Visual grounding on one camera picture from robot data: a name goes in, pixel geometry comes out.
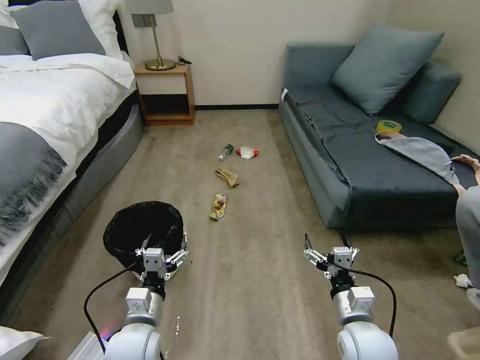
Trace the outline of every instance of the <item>litter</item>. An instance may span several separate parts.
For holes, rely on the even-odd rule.
[[[242,146],[236,152],[244,159],[251,159],[259,155],[258,150],[252,149],[251,147],[247,146]]]
[[[227,206],[227,196],[221,193],[216,193],[213,198],[213,205],[211,207],[210,217],[214,220],[220,220],[224,217],[225,207]]]
[[[234,146],[232,144],[225,145],[221,154],[218,156],[218,160],[223,161],[225,157],[227,157],[232,153],[233,150],[234,150]]]
[[[470,281],[469,277],[465,274],[460,274],[457,276],[453,277],[455,279],[455,282],[459,288],[468,288],[469,286],[472,286],[472,282]]]
[[[215,175],[217,175],[220,179],[225,180],[231,188],[240,184],[239,176],[225,168],[221,167],[215,169]]]

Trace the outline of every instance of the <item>tape roll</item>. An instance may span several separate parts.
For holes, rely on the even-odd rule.
[[[393,120],[380,120],[376,125],[376,131],[381,132],[385,130],[399,133],[400,131],[402,131],[402,125]]]

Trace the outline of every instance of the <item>plastic bottle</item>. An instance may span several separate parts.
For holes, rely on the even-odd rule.
[[[218,156],[218,160],[223,161],[226,156],[228,156],[232,153],[233,150],[234,150],[233,145],[231,145],[231,144],[225,145],[225,147],[223,148],[223,151]]]

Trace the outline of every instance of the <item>brass lamp base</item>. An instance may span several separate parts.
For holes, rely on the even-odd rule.
[[[145,62],[145,68],[153,71],[170,70],[175,67],[175,61],[164,58],[156,58]]]

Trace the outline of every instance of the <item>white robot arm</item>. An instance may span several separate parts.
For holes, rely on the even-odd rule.
[[[305,234],[304,255],[330,280],[330,296],[335,303],[338,323],[343,326],[337,337],[342,360],[398,360],[399,353],[389,334],[372,323],[371,307],[375,295],[368,286],[355,286],[349,274],[359,250],[334,247],[330,254],[312,249]]]
[[[162,319],[165,280],[188,257],[178,251],[168,259],[159,248],[140,249],[145,271],[142,287],[131,287],[125,298],[128,313],[125,326],[106,345],[105,360],[163,360],[160,335],[155,331]]]

